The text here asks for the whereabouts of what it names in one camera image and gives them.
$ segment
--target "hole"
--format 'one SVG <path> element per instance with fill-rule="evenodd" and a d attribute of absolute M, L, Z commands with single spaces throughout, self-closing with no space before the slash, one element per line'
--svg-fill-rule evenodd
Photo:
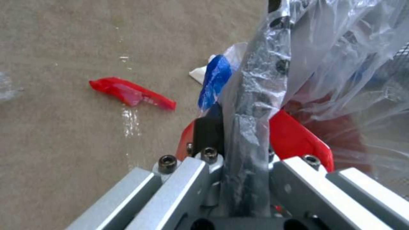
<path fill-rule="evenodd" d="M 280 8 L 281 0 L 269 0 L 268 1 L 268 13 L 274 12 Z"/>
<path fill-rule="evenodd" d="M 280 74 L 287 74 L 288 73 L 288 67 L 290 66 L 290 62 L 287 60 L 279 60 L 276 63 L 276 70 Z"/>
<path fill-rule="evenodd" d="M 211 149 L 211 148 L 207 148 L 207 149 L 204 150 L 205 154 L 212 154 L 213 152 L 214 152 L 214 150 Z"/>
<path fill-rule="evenodd" d="M 215 230 L 214 224 L 205 218 L 197 219 L 190 227 L 191 230 Z"/>
<path fill-rule="evenodd" d="M 273 29 L 289 29 L 290 28 L 290 17 L 284 16 L 276 18 L 270 23 L 270 28 Z"/>
<path fill-rule="evenodd" d="M 164 164 L 168 165 L 168 164 L 171 164 L 171 163 L 175 162 L 175 159 L 174 159 L 173 156 L 166 155 L 166 156 L 163 156 L 163 157 L 162 157 L 162 160 L 161 160 L 161 161 L 162 161 Z"/>
<path fill-rule="evenodd" d="M 317 159 L 313 156 L 306 156 L 306 160 L 311 162 L 311 163 L 316 163 Z"/>
<path fill-rule="evenodd" d="M 286 191 L 287 193 L 291 193 L 291 185 L 289 184 L 284 185 L 284 191 Z"/>
<path fill-rule="evenodd" d="M 296 219 L 289 219 L 284 222 L 284 230 L 308 230 L 308 228 Z"/>

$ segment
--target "metal mesh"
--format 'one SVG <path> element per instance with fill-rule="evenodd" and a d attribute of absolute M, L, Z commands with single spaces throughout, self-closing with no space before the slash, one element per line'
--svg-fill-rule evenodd
<path fill-rule="evenodd" d="M 405 98 L 409 98 L 409 42 L 406 43 L 402 49 L 400 49 L 392 60 L 386 62 L 377 73 L 381 73 L 384 78 L 393 78 L 393 87 L 399 88 L 402 94 L 405 94 Z M 405 133 L 405 131 L 399 129 L 398 133 Z M 397 174 L 397 171 L 390 168 L 382 168 L 376 178 L 381 184 L 391 189 L 395 193 L 402 196 L 409 201 L 409 175 Z"/>

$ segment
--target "debris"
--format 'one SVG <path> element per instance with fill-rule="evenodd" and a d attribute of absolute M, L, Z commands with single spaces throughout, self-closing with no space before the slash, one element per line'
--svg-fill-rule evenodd
<path fill-rule="evenodd" d="M 214 57 L 216 57 L 216 55 L 212 54 L 212 55 L 209 57 L 208 62 L 210 63 L 210 62 L 213 60 Z M 206 65 L 205 65 L 205 66 L 202 66 L 202 67 L 199 67 L 199 68 L 196 68 L 196 69 L 190 71 L 190 72 L 189 72 L 189 75 L 190 75 L 193 79 L 197 80 L 197 82 L 199 82 L 201 85 L 203 85 L 203 81 L 204 81 L 204 79 L 205 79 L 206 68 L 207 68 Z"/>
<path fill-rule="evenodd" d="M 128 106 L 136 106 L 140 101 L 145 101 L 163 109 L 176 109 L 175 101 L 117 77 L 101 78 L 89 83 L 94 90 L 113 95 Z"/>

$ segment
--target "screw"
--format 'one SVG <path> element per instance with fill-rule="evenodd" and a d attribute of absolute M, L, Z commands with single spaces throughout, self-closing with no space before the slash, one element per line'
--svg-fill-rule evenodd
<path fill-rule="evenodd" d="M 193 155 L 193 143 L 189 142 L 186 144 L 186 152 L 189 156 Z"/>
<path fill-rule="evenodd" d="M 158 165 L 159 165 L 159 172 L 164 174 L 173 173 L 176 169 L 177 160 L 175 156 L 172 155 L 164 155 L 159 158 Z"/>
<path fill-rule="evenodd" d="M 208 164 L 213 164 L 217 161 L 217 151 L 215 148 L 207 147 L 200 151 L 200 159 L 207 162 Z"/>
<path fill-rule="evenodd" d="M 268 162 L 272 162 L 274 159 L 275 152 L 271 149 L 268 149 Z"/>
<path fill-rule="evenodd" d="M 290 66 L 290 62 L 287 60 L 279 60 L 276 63 L 276 70 L 277 72 L 279 72 L 280 74 L 287 74 L 288 73 L 288 67 Z"/>
<path fill-rule="evenodd" d="M 303 160 L 307 162 L 311 167 L 313 167 L 315 170 L 318 170 L 319 166 L 321 165 L 321 161 L 313 155 L 304 155 Z"/>

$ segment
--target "black plastic part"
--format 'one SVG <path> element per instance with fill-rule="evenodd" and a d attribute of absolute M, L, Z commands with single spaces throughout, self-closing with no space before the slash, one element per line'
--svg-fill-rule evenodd
<path fill-rule="evenodd" d="M 193 156 L 202 149 L 212 147 L 224 156 L 224 130 L 222 108 L 218 103 L 212 105 L 206 116 L 195 120 L 193 130 Z"/>

